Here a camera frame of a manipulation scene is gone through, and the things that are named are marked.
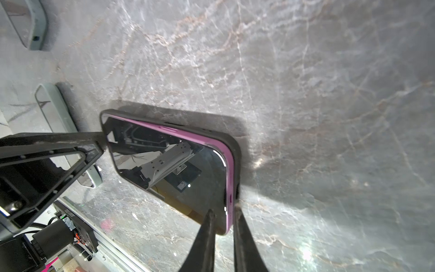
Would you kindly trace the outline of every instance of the gray marble countertop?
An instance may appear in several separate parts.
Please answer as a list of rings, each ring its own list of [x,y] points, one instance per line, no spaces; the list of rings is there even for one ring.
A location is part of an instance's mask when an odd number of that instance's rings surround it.
[[[48,127],[56,84],[80,131],[107,108],[231,134],[241,203],[270,271],[435,271],[435,2],[52,1],[42,51],[0,16],[0,108]],[[177,271],[199,225],[121,181],[64,196],[151,270]],[[232,271],[232,232],[215,271]]]

